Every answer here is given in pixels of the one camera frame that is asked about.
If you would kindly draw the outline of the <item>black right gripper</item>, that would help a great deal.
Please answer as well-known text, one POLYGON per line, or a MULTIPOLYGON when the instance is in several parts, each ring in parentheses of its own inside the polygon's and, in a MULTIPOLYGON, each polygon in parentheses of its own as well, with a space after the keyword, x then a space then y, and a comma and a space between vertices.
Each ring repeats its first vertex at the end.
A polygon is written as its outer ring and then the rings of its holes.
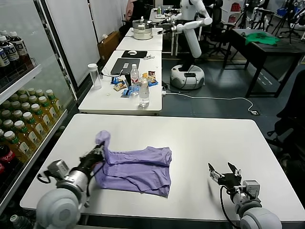
POLYGON ((218 183, 218 185, 225 186, 226 188, 234 188, 234 186, 240 186, 242 180, 241 170, 230 162, 228 162, 228 166, 233 173, 221 174, 217 172, 210 163, 208 163, 210 178, 218 183))

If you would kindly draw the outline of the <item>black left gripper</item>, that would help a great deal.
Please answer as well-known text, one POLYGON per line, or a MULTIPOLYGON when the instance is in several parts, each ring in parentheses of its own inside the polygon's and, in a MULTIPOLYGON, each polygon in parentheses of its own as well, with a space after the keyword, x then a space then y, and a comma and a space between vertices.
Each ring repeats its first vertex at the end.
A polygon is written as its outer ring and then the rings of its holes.
POLYGON ((91 169, 96 163, 105 159, 104 143, 96 145, 95 148, 80 158, 80 167, 91 169))

